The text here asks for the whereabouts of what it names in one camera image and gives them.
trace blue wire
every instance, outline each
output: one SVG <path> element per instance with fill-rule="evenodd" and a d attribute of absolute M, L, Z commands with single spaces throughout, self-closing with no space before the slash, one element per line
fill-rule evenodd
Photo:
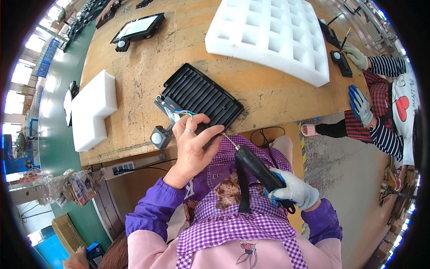
<path fill-rule="evenodd" d="M 188 113 L 190 113 L 190 114 L 192 114 L 192 115 L 195 115 L 195 113 L 194 113 L 194 112 L 191 112 L 191 111 L 189 111 L 189 110 L 175 110 L 175 113 L 176 113 L 176 114 L 180 114 L 180 113 L 182 113 L 182 112 L 188 112 Z"/>

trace pink shirt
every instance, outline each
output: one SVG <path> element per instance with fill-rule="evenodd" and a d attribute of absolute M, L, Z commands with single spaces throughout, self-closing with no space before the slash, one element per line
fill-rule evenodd
<path fill-rule="evenodd" d="M 312 245 L 305 237 L 297 234 L 297 244 L 309 269 L 341 269 L 341 241 L 327 238 Z M 178 261 L 176 248 L 178 239 L 169 245 L 157 233 L 137 230 L 128 236 L 130 269 L 175 268 Z M 254 269 L 286 268 L 292 269 L 288 253 L 280 241 L 259 239 L 255 246 L 258 261 Z M 234 268 L 249 269 L 248 262 L 236 265 L 244 253 L 239 240 L 228 241 L 216 247 L 207 247 L 193 256 L 191 268 Z"/>

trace yellow-green wire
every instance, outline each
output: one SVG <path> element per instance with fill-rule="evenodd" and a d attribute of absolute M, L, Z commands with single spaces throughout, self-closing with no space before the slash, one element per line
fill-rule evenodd
<path fill-rule="evenodd" d="M 190 118 L 191 118 L 191 122 L 193 122 L 193 115 L 192 115 L 191 113 L 188 113 L 188 112 L 182 112 L 181 114 L 190 116 Z"/>
<path fill-rule="evenodd" d="M 351 27 L 348 29 L 348 32 L 347 32 L 347 34 L 345 35 L 345 37 L 347 37 L 347 36 L 348 36 L 349 31 L 351 31 Z"/>

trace purple gingham apron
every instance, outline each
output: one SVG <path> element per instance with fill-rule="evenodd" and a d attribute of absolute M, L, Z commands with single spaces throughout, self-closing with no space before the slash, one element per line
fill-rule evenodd
<path fill-rule="evenodd" d="M 230 138 L 239 145 L 246 144 L 263 162 L 273 166 L 268 152 L 264 149 L 258 149 L 243 136 L 231 136 Z M 238 213 L 238 203 L 230 204 L 225 210 L 216 208 L 219 197 L 213 188 L 220 182 L 220 178 L 224 179 L 225 176 L 214 178 L 213 173 L 210 171 L 211 168 L 222 166 L 223 169 L 227 169 L 227 173 L 230 175 L 231 171 L 235 171 L 234 153 L 233 145 L 223 139 L 221 148 L 211 164 L 202 171 L 201 175 L 199 174 L 194 178 L 194 180 L 200 179 L 209 185 L 206 189 L 212 190 L 204 193 L 204 198 L 199 201 L 194 211 L 194 219 L 190 222 L 190 227 L 179 233 L 177 248 L 179 259 L 176 269 L 191 268 L 194 252 L 236 239 L 272 239 L 281 241 L 289 254 L 293 268 L 306 269 L 306 262 L 295 239 L 297 232 L 289 224 L 286 211 L 280 210 L 270 203 L 262 194 L 261 184 L 257 183 L 254 177 L 248 177 L 250 184 L 250 213 Z M 292 171 L 291 164 L 282 153 L 273 149 L 272 155 L 276 158 L 280 169 Z"/>

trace red heart print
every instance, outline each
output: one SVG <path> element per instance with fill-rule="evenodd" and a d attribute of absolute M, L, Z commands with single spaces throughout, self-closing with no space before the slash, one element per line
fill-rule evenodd
<path fill-rule="evenodd" d="M 406 96 L 401 96 L 396 100 L 397 112 L 399 113 L 400 119 L 405 122 L 408 118 L 406 109 L 409 107 L 409 99 Z"/>

